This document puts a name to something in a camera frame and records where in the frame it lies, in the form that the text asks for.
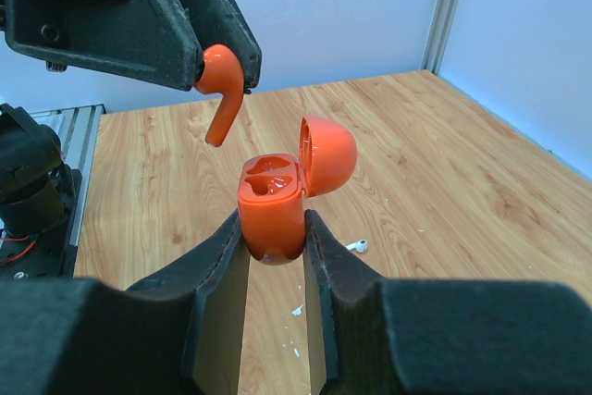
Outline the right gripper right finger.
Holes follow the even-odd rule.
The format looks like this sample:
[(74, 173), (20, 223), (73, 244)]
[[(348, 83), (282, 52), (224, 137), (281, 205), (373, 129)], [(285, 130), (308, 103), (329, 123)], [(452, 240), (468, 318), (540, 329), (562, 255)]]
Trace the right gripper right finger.
[(314, 394), (587, 394), (591, 309), (556, 282), (386, 278), (314, 210), (303, 254)]

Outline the orange earbud charging case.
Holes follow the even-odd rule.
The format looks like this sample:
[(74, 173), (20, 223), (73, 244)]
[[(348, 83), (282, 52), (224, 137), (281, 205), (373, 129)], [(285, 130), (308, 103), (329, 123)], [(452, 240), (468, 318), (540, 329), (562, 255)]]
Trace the orange earbud charging case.
[(347, 183), (357, 155), (349, 130), (327, 118), (309, 115), (302, 118), (296, 156), (263, 154), (246, 161), (237, 202), (251, 256), (266, 265), (297, 259), (305, 245), (304, 200)]

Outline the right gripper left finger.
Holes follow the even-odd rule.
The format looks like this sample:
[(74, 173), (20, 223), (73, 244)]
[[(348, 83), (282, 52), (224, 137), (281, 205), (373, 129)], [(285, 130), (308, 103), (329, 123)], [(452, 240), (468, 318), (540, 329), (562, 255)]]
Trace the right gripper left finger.
[(250, 255), (237, 214), (127, 290), (95, 278), (1, 283), (5, 394), (234, 394)]

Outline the orange earbud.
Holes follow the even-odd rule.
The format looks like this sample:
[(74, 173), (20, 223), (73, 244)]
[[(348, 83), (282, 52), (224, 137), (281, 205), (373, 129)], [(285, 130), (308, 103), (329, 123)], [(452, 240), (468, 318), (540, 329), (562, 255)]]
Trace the orange earbud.
[(241, 109), (244, 73), (239, 59), (230, 48), (217, 43), (203, 51), (203, 72), (194, 88), (201, 94), (220, 93), (222, 100), (205, 135), (215, 147), (223, 144)]

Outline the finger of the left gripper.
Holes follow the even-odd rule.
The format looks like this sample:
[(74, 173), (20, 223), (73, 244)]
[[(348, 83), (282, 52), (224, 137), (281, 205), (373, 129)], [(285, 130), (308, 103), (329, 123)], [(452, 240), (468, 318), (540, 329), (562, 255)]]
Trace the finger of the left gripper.
[(3, 0), (13, 51), (188, 91), (202, 49), (179, 0)]
[(224, 44), (239, 59), (244, 91), (256, 88), (261, 73), (262, 50), (236, 0), (179, 0), (203, 49)]

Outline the white earbud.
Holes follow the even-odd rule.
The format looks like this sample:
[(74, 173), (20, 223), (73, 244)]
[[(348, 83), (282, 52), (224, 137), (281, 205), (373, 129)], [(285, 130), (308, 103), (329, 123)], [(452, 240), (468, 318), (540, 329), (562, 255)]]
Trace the white earbud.
[(368, 250), (368, 241), (360, 239), (356, 242), (350, 243), (346, 246), (350, 252), (365, 253)]

